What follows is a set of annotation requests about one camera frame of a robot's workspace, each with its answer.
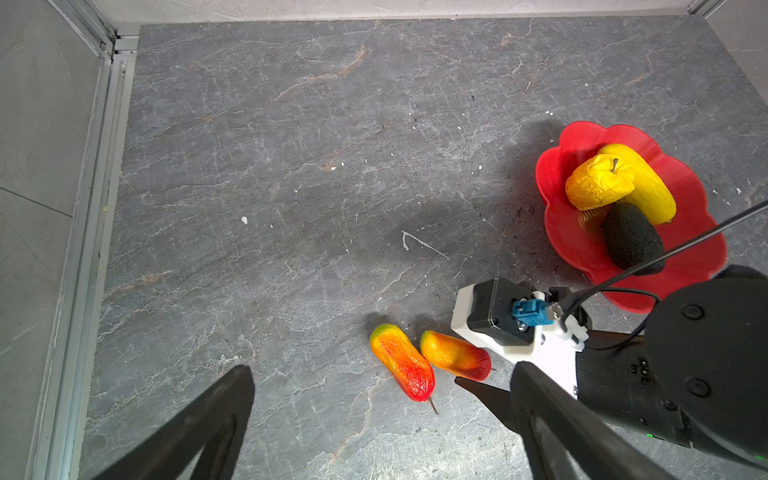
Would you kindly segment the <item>long yellow fake fruit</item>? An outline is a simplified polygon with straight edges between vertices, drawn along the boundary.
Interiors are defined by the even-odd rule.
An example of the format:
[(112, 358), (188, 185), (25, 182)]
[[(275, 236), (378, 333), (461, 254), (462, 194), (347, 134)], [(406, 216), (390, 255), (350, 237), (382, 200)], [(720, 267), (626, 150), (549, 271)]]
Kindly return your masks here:
[(631, 173), (634, 189), (621, 202), (638, 207), (653, 225), (670, 223), (677, 213), (677, 204), (670, 190), (648, 162), (632, 148), (623, 144), (608, 144), (599, 150), (619, 162), (618, 169)]

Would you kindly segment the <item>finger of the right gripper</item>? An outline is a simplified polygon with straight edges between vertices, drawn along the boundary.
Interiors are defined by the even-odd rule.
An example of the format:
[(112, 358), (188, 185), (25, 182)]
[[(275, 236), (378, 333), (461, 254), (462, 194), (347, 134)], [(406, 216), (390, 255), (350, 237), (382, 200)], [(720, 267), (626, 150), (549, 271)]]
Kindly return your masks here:
[(508, 430), (516, 430), (509, 391), (463, 377), (455, 377), (454, 382), (473, 394)]

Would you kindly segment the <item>red orange mango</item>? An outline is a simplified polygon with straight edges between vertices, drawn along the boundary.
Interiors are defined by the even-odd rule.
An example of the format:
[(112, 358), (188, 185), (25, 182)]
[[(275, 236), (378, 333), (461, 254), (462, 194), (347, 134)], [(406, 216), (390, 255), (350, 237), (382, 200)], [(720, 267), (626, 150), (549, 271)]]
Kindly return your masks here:
[(369, 343), (404, 394), (412, 401), (428, 402), (438, 415), (432, 400), (436, 386), (433, 368), (403, 330), (395, 324), (383, 323), (373, 330)]
[(434, 367), (476, 382), (492, 370), (488, 352), (466, 340), (427, 330), (420, 338), (422, 356)]

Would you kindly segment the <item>dark fake avocado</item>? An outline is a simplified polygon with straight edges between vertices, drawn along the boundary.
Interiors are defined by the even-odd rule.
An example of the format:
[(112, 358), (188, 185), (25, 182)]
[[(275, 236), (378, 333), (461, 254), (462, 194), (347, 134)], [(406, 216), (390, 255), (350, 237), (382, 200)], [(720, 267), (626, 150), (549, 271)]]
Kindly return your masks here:
[(614, 204), (602, 223), (602, 231), (610, 259), (622, 270), (665, 252), (657, 230), (633, 204)]

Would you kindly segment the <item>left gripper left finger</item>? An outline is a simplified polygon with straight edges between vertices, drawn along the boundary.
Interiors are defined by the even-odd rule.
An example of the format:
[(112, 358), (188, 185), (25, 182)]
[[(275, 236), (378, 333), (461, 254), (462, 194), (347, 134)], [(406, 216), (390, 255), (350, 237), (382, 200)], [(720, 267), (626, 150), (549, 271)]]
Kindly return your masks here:
[(236, 365), (99, 479), (233, 477), (255, 398), (252, 372)]

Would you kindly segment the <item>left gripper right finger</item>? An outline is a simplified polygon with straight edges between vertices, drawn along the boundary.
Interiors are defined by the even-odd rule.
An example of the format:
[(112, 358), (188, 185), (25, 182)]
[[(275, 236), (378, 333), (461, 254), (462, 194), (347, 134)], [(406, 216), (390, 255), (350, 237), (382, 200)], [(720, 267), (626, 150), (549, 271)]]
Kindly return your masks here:
[(591, 479), (670, 479), (594, 413), (529, 362), (510, 380), (511, 425), (536, 479), (573, 479), (576, 461)]

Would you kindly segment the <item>yellow fake apple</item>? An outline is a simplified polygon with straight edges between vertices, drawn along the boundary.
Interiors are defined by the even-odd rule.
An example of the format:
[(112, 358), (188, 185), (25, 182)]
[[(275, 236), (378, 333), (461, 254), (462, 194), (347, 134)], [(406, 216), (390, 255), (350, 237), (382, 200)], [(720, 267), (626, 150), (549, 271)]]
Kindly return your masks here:
[(634, 191), (635, 172), (617, 155), (597, 154), (579, 165), (565, 182), (565, 193), (580, 211), (617, 202)]

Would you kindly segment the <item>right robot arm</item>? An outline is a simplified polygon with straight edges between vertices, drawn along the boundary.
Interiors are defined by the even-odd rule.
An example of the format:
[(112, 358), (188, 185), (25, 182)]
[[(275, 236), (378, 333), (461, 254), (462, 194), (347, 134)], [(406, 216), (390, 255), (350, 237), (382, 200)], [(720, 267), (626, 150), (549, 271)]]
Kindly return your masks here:
[(767, 466), (767, 279), (733, 265), (658, 303), (641, 335), (594, 330), (567, 392), (530, 361), (508, 389), (461, 379), (524, 443), (537, 479), (663, 479), (615, 426)]

